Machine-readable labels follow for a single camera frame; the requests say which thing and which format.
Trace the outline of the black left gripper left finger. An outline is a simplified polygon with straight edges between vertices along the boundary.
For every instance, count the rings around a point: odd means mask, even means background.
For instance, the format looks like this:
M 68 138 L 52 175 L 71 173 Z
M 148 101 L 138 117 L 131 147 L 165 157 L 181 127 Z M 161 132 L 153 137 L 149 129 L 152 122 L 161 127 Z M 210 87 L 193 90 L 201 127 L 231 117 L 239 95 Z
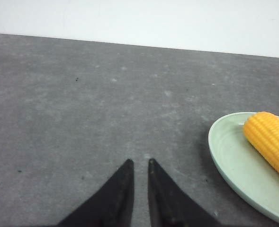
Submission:
M 105 184 L 58 227 L 129 227 L 134 205 L 134 162 L 127 159 Z

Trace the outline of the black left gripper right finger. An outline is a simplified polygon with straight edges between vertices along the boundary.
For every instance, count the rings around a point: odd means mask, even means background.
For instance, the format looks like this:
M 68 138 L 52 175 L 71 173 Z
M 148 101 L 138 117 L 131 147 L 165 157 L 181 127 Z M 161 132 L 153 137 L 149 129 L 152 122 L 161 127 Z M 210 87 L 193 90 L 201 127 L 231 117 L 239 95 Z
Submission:
M 193 201 L 154 158 L 148 165 L 148 203 L 152 227 L 222 225 Z

